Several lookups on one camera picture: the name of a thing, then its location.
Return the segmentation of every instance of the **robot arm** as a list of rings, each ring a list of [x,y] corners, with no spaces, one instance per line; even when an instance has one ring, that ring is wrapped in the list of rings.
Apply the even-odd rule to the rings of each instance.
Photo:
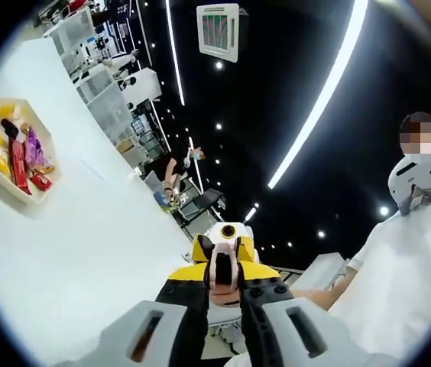
[[[154,302],[140,302],[102,332],[93,352],[62,366],[199,365],[208,331],[214,249],[210,241],[204,244],[203,237],[196,239],[194,257],[208,261],[173,273]],[[397,365],[391,357],[360,349],[344,324],[310,300],[293,298],[274,269],[251,260],[251,238],[236,243],[240,248],[236,272],[241,325],[253,367]]]

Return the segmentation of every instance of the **black ceiling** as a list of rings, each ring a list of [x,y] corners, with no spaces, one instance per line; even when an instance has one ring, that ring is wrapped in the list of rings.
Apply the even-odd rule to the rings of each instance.
[[[334,96],[270,190],[267,183],[329,75],[353,1],[238,2],[249,14],[248,46],[237,63],[224,61],[220,71],[214,67],[217,59],[201,54],[197,42],[196,6],[210,2],[172,1],[185,106],[180,104],[165,1],[147,2],[147,7],[144,1],[139,4],[147,41],[156,44],[153,68],[165,82],[157,102],[164,131],[171,145],[188,145],[190,135],[203,147],[208,157],[199,165],[203,183],[224,192],[225,220],[242,221],[254,203],[260,204],[249,225],[267,264],[305,268],[319,253],[353,256],[383,220],[378,207],[395,210],[387,178],[401,158],[398,125],[412,111],[431,113],[430,55],[370,2]],[[215,129],[217,122],[223,124],[221,131]],[[318,239],[320,229],[325,239]]]

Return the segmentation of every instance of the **white tray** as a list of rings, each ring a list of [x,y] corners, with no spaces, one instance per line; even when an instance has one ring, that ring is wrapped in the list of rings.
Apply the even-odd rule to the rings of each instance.
[[[15,186],[11,179],[6,177],[2,172],[0,172],[0,184],[20,201],[27,204],[39,204],[42,203],[45,197],[52,190],[55,189],[61,179],[61,171],[57,161],[56,151],[54,150],[53,139],[51,138],[49,131],[43,125],[42,121],[37,117],[34,110],[31,108],[27,100],[15,98],[0,99],[0,105],[10,103],[18,106],[18,108],[20,109],[20,118],[33,128],[37,135],[37,138],[39,139],[39,141],[41,141],[41,146],[44,150],[45,157],[52,165],[55,166],[56,169],[46,176],[53,183],[53,186],[48,191],[40,191],[35,187],[31,180],[27,179],[28,188],[31,192],[31,195],[27,195],[24,191]],[[8,137],[5,134],[5,131],[3,127],[1,127],[1,125],[0,133],[2,134],[2,137],[6,141],[8,141]],[[19,132],[18,140],[25,140],[25,136],[24,134],[22,134],[22,132]]]

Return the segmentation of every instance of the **hand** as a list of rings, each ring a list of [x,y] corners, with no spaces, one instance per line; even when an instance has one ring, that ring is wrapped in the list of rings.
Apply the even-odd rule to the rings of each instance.
[[[174,192],[173,192],[173,190],[172,189],[170,189],[169,187],[167,187],[166,189],[164,189],[164,193],[165,193],[165,195],[170,199],[170,201],[173,199],[173,197],[175,196],[174,195]]]

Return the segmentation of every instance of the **white table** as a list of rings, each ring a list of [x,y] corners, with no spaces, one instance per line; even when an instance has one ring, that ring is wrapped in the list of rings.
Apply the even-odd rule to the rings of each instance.
[[[0,96],[29,101],[63,174],[36,207],[0,187],[0,318],[40,364],[53,364],[154,299],[191,244],[97,125],[51,39],[7,57]]]

